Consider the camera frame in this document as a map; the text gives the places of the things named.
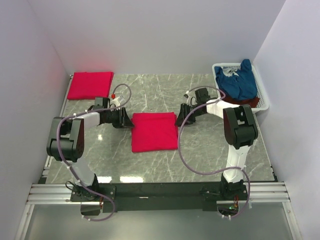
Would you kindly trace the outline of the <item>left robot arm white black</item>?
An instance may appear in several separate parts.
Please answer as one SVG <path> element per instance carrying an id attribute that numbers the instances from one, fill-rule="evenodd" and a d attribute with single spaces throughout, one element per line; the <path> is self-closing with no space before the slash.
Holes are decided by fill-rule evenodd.
<path id="1" fill-rule="evenodd" d="M 46 151 L 56 161 L 63 162 L 73 175 L 72 192 L 76 196 L 94 201 L 101 195 L 98 178 L 83 157 L 85 130 L 103 124 L 132 129 L 134 124 L 125 109 L 127 102 L 123 96 L 115 94 L 111 98 L 96 97 L 94 105 L 83 113 L 53 118 Z"/>

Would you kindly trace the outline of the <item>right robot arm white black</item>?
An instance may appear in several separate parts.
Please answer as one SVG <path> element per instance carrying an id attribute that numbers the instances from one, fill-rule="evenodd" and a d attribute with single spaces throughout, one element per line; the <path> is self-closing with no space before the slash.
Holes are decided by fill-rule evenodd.
<path id="1" fill-rule="evenodd" d="M 258 138 L 259 132 L 252 108 L 248 104 L 238 105 L 224 101 L 226 94 L 222 90 L 220 97 L 212 98 L 209 86 L 194 87 L 185 92 L 186 102 L 180 105 L 175 125 L 179 127 L 177 149 L 182 163 L 193 173 L 209 176 L 222 173 L 219 183 L 219 195 L 230 200 L 240 193 L 247 193 L 244 176 L 248 152 Z M 196 122 L 196 117 L 210 114 L 223 120 L 224 137 L 228 144 L 226 167 L 213 172 L 199 172 L 191 168 L 181 152 L 181 136 L 185 126 Z"/>

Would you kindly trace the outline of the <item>folded red t-shirt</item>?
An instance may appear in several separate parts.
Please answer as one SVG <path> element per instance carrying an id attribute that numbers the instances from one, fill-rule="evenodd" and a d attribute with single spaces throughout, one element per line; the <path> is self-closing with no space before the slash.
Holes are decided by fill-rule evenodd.
<path id="1" fill-rule="evenodd" d="M 94 100 L 96 97 L 108 97 L 114 73 L 75 72 L 67 94 L 68 100 Z"/>

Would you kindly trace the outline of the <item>blue t-shirt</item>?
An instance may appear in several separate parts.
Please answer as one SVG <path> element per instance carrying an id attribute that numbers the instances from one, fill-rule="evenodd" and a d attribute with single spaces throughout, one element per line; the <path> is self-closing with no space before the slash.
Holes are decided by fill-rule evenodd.
<path id="1" fill-rule="evenodd" d="M 240 68 L 215 66 L 215 80 L 218 88 L 234 100 L 254 99 L 257 85 L 249 59 L 244 59 Z"/>

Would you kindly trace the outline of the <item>dark red t-shirt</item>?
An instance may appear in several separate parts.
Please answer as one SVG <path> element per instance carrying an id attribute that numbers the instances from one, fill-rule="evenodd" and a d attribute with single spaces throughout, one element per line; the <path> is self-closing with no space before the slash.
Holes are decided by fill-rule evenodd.
<path id="1" fill-rule="evenodd" d="M 258 97 L 258 92 L 256 90 L 232 91 L 231 94 L 223 90 L 223 93 L 225 93 L 226 95 L 223 100 L 230 104 L 249 105 L 251 108 L 255 108 L 260 101 L 260 98 Z"/>

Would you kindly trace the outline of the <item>white plastic basket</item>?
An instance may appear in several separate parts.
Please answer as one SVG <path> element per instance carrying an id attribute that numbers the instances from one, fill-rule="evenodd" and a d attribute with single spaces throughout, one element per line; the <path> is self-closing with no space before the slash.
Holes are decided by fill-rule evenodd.
<path id="1" fill-rule="evenodd" d="M 213 72 L 213 77 L 214 77 L 214 83 L 215 87 L 219 89 L 219 86 L 216 81 L 216 73 L 215 73 L 215 67 L 221 67 L 221 68 L 231 68 L 231 69 L 240 69 L 241 68 L 241 63 L 240 62 L 232 62 L 232 63 L 215 63 L 212 65 L 212 72 Z M 257 97 L 259 98 L 259 102 L 257 103 L 256 107 L 252 109 L 253 113 L 258 113 L 260 111 L 266 111 L 269 106 L 270 102 L 267 96 L 267 92 L 264 88 L 263 82 L 260 78 L 260 75 L 258 74 L 255 66 L 252 64 L 251 65 L 251 71 L 255 79 L 255 84 L 257 87 Z"/>

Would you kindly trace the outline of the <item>aluminium rail frame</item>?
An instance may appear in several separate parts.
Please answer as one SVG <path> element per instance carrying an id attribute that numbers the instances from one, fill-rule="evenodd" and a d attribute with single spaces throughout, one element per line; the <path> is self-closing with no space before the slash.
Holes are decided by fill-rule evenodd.
<path id="1" fill-rule="evenodd" d="M 129 115 L 133 112 L 178 112 L 180 98 L 189 87 L 214 85 L 211 75 L 171 75 L 176 82 L 165 84 L 169 75 L 116 75 L 114 85 L 132 84 Z M 183 156 L 198 171 L 224 168 L 227 143 L 223 120 L 212 115 L 200 116 L 198 122 L 185 127 L 181 138 Z M 220 174 L 200 176 L 189 171 L 176 151 L 132 153 L 131 131 L 100 126 L 85 134 L 85 156 L 89 166 L 103 183 L 179 183 L 218 181 Z M 273 178 L 273 169 L 261 135 L 248 154 L 249 175 L 256 180 Z M 70 203 L 70 191 L 62 183 L 69 180 L 60 163 L 50 164 L 49 180 L 32 186 L 24 219 L 16 240 L 302 240 L 290 197 L 284 182 L 253 181 L 249 203 L 240 216 L 229 221 L 217 212 L 193 210 L 122 211 L 101 222 L 80 217 L 80 205 Z"/>

